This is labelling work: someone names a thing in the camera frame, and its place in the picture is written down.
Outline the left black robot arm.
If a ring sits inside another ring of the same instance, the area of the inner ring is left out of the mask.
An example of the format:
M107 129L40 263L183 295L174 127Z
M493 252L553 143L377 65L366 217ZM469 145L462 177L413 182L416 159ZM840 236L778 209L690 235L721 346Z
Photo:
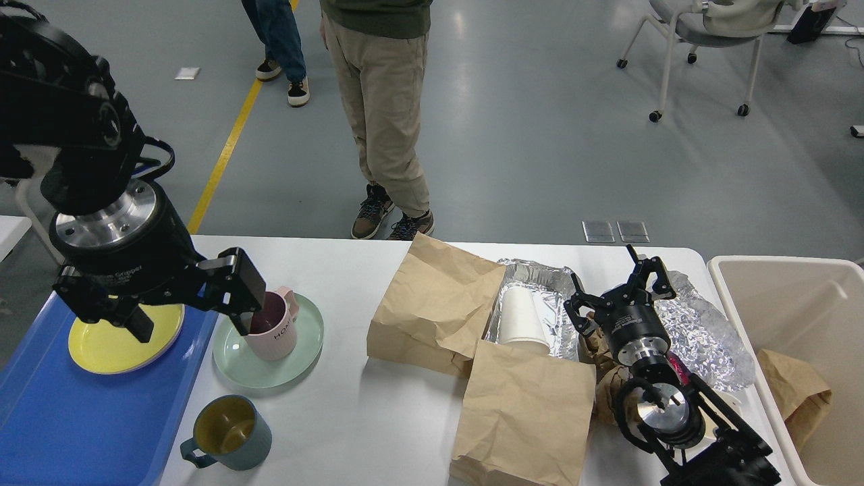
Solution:
M2 175L18 178L24 149L56 149L41 194L55 209L61 255L53 290L85 323L108 322L139 342L154 323L142 305L217 311L249 335L265 281L243 249L206 259L157 178L175 153L144 134L104 58L42 13L2 3Z

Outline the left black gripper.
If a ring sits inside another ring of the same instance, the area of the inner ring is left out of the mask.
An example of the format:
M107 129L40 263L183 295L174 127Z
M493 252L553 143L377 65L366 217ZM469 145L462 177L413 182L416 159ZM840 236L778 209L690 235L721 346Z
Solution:
M102 304L106 296L143 296L196 265L197 309L229 317L241 336L250 335L265 303L265 280L246 251L229 247L205 259L156 182L133 179L115 202L90 215L56 213L49 237L78 274L77 282L57 279L53 286L67 306L83 321L128 330L141 344L151 340L152 319L139 304Z

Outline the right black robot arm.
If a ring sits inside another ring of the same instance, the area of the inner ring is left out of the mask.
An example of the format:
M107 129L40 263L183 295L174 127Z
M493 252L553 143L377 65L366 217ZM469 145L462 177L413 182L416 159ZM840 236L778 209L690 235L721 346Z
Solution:
M573 275L564 310L583 338L597 333L611 361L626 371L611 410L624 438L657 456L663 485L776 485L772 447L673 352L656 302L678 292L664 262L626 247L633 269L601 295Z

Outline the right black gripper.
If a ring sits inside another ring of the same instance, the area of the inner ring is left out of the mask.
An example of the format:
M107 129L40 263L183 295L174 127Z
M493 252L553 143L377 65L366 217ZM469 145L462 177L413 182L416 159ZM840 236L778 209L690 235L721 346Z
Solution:
M634 268L624 286L592 295L573 273L574 293L564 302L565 311L584 338L602 329L614 362L625 367L668 367L670 336L653 302L673 300L678 292L659 257L639 257L633 245L626 249Z

